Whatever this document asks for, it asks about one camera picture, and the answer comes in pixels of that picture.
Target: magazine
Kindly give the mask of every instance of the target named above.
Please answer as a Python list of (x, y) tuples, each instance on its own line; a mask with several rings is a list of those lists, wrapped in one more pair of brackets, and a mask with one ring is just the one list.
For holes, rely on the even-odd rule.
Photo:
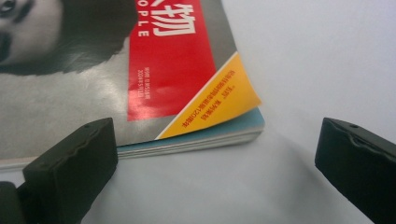
[(0, 164), (30, 161), (102, 118), (113, 118), (121, 157), (262, 131), (220, 0), (15, 4), (0, 31)]

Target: red banner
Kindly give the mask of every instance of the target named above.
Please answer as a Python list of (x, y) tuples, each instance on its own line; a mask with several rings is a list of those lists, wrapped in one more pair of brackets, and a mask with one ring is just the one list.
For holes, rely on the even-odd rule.
[(176, 115), (216, 73), (199, 0), (136, 0), (128, 120)]

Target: yellow triangle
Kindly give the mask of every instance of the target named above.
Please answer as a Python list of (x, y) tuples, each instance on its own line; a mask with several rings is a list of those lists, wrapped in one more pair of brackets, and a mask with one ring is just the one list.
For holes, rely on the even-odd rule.
[(236, 52), (157, 139), (194, 132), (234, 119), (260, 103)]

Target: white background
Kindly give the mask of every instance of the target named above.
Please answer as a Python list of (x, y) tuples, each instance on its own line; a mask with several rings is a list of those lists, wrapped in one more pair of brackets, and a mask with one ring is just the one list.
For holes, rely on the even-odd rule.
[[(223, 4), (265, 132), (247, 145), (120, 161), (83, 223), (371, 223), (314, 157), (324, 117), (396, 142), (396, 2)], [(20, 172), (0, 179), (23, 182)]]

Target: woman's eye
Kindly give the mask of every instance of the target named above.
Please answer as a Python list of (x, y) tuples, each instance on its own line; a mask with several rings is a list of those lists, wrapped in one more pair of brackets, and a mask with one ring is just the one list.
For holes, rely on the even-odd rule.
[(6, 0), (0, 6), (0, 16), (8, 14), (16, 6), (16, 0)]

